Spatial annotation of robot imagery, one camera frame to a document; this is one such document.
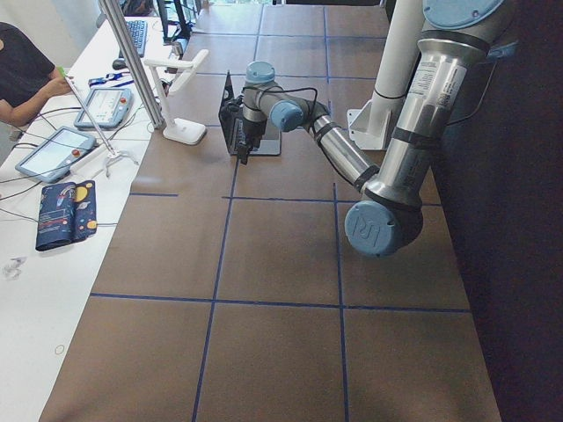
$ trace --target person's arm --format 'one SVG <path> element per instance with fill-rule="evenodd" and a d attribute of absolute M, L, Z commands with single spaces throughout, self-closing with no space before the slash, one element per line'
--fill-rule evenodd
<path fill-rule="evenodd" d="M 35 118 L 47 101 L 57 95 L 70 92 L 70 87 L 57 68 L 48 75 L 51 79 L 25 103 L 12 107 L 6 100 L 0 100 L 0 120 L 16 127 L 24 126 Z"/>

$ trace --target blue booklet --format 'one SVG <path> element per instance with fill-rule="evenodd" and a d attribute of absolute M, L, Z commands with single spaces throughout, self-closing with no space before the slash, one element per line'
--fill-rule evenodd
<path fill-rule="evenodd" d="M 41 190 L 35 250 L 81 242 L 96 233 L 96 184 L 58 183 Z"/>

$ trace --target white wall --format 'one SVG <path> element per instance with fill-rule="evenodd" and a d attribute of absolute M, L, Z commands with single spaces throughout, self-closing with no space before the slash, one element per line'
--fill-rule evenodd
<path fill-rule="evenodd" d="M 57 66 L 69 68 L 96 32 L 98 0 L 2 0 L 0 20 L 21 29 Z"/>

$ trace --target dark wall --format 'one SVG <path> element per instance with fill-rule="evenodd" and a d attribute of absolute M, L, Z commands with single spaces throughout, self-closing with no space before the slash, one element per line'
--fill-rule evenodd
<path fill-rule="evenodd" d="M 522 1 L 517 55 L 433 165 L 504 422 L 563 421 L 563 7 Z M 468 75 L 455 118 L 492 67 Z"/>

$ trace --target person's hand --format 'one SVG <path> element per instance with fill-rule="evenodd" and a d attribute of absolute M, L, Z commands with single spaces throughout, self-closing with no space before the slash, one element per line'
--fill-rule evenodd
<path fill-rule="evenodd" d="M 40 89 L 48 98 L 57 95 L 68 94 L 71 89 L 67 81 L 63 77 L 56 77 L 51 79 L 43 88 Z"/>

